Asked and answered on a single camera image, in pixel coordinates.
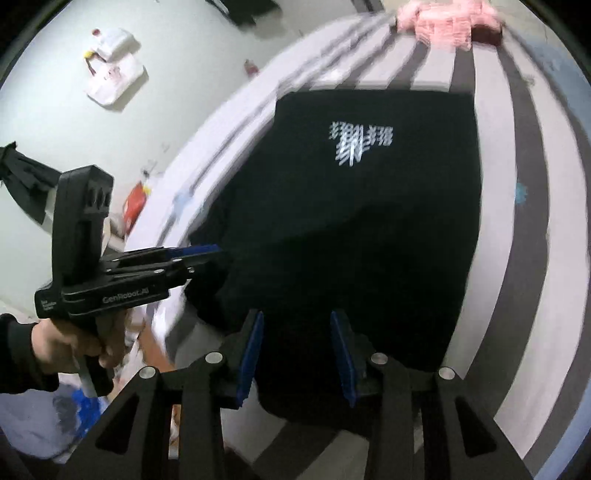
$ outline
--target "pink cloth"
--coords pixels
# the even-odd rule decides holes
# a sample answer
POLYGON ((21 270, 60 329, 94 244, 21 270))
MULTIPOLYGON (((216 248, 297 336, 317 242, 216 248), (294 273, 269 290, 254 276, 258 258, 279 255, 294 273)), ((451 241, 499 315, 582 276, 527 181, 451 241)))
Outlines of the pink cloth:
POLYGON ((472 27, 500 32, 497 11, 483 0, 456 0, 452 4, 425 4, 418 0, 398 9, 398 31, 414 29, 427 45, 472 48, 472 27))

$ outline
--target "blue gripper pad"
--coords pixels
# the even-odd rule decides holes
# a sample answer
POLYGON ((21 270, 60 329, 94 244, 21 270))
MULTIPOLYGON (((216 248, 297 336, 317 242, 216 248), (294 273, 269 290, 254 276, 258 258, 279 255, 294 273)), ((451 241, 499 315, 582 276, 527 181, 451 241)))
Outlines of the blue gripper pad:
POLYGON ((222 249, 217 245, 192 245, 190 247, 171 248, 167 251, 169 258, 186 257, 188 255, 209 254, 220 252, 222 249))
POLYGON ((238 388, 236 389, 236 403, 242 407, 244 400, 248 398, 251 390, 252 378, 255 375, 256 363, 261 353, 262 334, 265 319, 262 312, 256 314, 255 324, 252 327, 251 336, 244 350, 244 356, 238 369, 238 388))
POLYGON ((340 384, 343 388, 343 396, 349 401, 349 406, 353 408, 357 402, 355 369, 339 322, 339 315, 336 312, 330 314, 330 337, 335 352, 336 366, 339 370, 340 384))

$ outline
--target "black sleeve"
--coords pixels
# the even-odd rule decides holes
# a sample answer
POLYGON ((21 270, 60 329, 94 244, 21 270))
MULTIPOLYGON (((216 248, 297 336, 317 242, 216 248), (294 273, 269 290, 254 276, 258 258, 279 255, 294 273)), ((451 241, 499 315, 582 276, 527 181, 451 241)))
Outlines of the black sleeve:
POLYGON ((33 355, 35 325, 20 324, 8 313, 0 315, 0 393, 22 393, 29 388, 53 392, 59 386, 57 374, 43 374, 33 355))

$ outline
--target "human hand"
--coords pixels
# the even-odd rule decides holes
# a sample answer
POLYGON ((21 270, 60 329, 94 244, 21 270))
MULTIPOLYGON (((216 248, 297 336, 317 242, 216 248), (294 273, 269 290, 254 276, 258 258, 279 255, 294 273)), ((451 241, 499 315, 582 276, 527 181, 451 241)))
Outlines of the human hand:
MULTIPOLYGON (((65 320, 43 319, 33 327, 31 344, 41 371, 48 374, 77 373, 76 357, 98 356, 103 368, 113 368, 125 355, 126 311, 110 315, 113 327, 106 339, 99 339, 65 320)), ((99 317, 100 321, 109 321, 99 317)))

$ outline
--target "blue sticker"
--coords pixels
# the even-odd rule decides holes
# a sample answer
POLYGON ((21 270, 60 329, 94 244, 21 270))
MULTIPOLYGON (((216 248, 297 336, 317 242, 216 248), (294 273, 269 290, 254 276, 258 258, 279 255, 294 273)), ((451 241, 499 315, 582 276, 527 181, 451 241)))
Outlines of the blue sticker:
POLYGON ((522 205, 527 200, 527 187, 520 182, 515 186, 515 204, 522 205))

